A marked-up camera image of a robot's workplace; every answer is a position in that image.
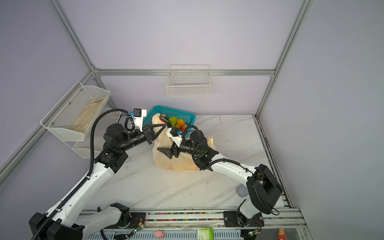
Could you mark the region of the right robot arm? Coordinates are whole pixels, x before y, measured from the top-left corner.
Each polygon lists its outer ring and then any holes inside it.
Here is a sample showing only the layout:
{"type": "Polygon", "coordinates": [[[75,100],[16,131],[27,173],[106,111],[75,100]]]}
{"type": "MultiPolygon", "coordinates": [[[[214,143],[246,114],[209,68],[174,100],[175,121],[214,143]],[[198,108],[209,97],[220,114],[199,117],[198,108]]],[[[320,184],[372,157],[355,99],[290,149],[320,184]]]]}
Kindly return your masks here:
{"type": "Polygon", "coordinates": [[[208,139],[202,131],[195,126],[191,128],[193,131],[189,137],[185,137],[187,131],[176,135],[173,130],[167,130],[167,136],[173,143],[169,148],[157,150],[169,159],[178,158],[181,153],[188,154],[199,170],[221,173],[244,185],[249,198],[238,207],[239,218],[248,220],[258,213],[275,216],[280,214],[275,205],[283,193],[283,188],[267,166],[247,166],[230,160],[208,145],[208,139]]]}

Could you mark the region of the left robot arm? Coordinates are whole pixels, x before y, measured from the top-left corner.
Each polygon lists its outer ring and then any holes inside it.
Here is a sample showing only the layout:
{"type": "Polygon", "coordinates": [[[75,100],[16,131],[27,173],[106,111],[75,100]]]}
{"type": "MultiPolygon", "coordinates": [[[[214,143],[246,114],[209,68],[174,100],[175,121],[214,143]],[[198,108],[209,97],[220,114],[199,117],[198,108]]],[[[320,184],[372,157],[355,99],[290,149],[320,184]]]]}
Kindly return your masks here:
{"type": "Polygon", "coordinates": [[[104,134],[104,147],[96,157],[94,136],[98,122],[114,110],[101,114],[93,123],[90,134],[90,167],[84,177],[56,205],[44,214],[36,213],[29,220],[34,240],[83,240],[106,227],[116,225],[126,228],[131,224],[129,207],[113,203],[84,220],[78,217],[95,193],[123,166],[128,158],[127,150],[140,144],[152,144],[166,124],[143,124],[141,109],[133,112],[118,109],[118,112],[132,119],[133,128],[115,123],[107,127],[104,134]]]}

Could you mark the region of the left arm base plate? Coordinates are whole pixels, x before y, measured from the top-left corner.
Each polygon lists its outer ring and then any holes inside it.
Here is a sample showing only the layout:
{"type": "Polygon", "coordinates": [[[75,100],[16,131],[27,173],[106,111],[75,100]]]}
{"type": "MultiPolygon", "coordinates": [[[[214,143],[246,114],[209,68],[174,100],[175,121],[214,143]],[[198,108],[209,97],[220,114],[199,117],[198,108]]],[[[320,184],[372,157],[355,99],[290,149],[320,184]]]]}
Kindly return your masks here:
{"type": "Polygon", "coordinates": [[[135,229],[140,223],[145,222],[146,215],[145,212],[124,213],[117,226],[120,229],[135,229]]]}

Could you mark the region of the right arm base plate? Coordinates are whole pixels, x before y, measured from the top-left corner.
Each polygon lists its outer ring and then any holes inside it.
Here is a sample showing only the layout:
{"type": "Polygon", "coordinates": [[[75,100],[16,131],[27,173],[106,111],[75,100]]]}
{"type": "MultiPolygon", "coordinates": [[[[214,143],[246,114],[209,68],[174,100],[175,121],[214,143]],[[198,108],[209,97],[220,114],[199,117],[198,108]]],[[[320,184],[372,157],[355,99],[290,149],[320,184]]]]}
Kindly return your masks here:
{"type": "Polygon", "coordinates": [[[248,219],[239,211],[224,211],[223,215],[225,227],[250,228],[265,226],[261,212],[258,212],[251,219],[248,219]]]}

